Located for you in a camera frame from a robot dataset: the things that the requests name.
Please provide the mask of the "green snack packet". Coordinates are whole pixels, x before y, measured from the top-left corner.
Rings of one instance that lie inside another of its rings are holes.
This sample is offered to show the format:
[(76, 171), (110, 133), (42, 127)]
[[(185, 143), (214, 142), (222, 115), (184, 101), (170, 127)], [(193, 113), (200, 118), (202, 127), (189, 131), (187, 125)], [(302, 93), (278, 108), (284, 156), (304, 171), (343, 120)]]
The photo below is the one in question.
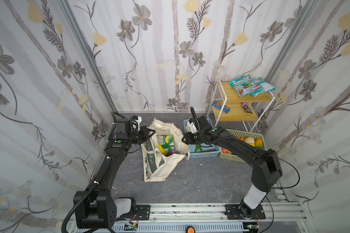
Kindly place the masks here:
[(175, 149), (174, 135), (157, 136), (157, 141), (167, 153)]

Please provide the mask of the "yellow squash toy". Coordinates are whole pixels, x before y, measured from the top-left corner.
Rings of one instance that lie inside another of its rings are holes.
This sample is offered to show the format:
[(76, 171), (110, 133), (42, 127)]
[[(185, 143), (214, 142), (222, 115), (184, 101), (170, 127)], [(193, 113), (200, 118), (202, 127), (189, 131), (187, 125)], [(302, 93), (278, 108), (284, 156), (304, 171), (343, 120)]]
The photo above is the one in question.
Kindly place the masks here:
[(162, 155), (167, 156), (168, 152), (162, 147), (161, 144), (158, 144), (158, 149)]

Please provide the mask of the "canvas tote bag floral print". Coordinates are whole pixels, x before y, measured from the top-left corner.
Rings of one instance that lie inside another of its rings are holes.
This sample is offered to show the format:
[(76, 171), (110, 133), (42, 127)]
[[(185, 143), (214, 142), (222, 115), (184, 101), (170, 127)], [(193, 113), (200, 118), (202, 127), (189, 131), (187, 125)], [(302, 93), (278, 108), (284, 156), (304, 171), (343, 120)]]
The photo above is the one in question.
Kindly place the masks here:
[(149, 129), (153, 136), (142, 144), (145, 182), (162, 182), (183, 160), (189, 160), (189, 146), (182, 142), (183, 132), (173, 123), (154, 119)]

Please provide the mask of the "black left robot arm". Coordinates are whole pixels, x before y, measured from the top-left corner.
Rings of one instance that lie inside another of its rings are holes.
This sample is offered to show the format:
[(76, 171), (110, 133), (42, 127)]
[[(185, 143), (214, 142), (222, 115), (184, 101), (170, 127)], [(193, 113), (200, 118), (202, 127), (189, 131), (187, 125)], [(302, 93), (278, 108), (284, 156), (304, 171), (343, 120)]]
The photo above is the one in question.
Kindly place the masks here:
[(104, 162), (86, 189), (75, 194), (74, 206), (67, 215), (67, 217), (75, 215), (76, 225), (79, 229), (91, 231), (108, 229), (112, 231), (117, 219), (132, 212), (132, 199), (124, 198), (118, 201), (120, 206), (117, 206), (111, 196), (111, 188), (132, 145), (145, 143), (155, 132), (142, 126), (138, 131), (112, 133), (107, 147), (103, 151), (106, 156)]

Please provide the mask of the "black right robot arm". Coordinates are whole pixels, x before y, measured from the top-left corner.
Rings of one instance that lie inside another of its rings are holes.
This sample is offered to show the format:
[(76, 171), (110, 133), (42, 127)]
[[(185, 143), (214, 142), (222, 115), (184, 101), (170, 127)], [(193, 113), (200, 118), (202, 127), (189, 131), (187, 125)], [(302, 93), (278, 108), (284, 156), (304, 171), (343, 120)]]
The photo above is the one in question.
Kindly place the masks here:
[(146, 181), (164, 181), (178, 162), (191, 155), (190, 145), (219, 146), (243, 159), (253, 169), (252, 185), (239, 205), (238, 215), (251, 218), (260, 213), (262, 200), (282, 177), (282, 169), (274, 150), (262, 150), (234, 137), (225, 128), (213, 127), (204, 116), (189, 120), (189, 132), (183, 133), (173, 123), (155, 119), (145, 127), (141, 142)]

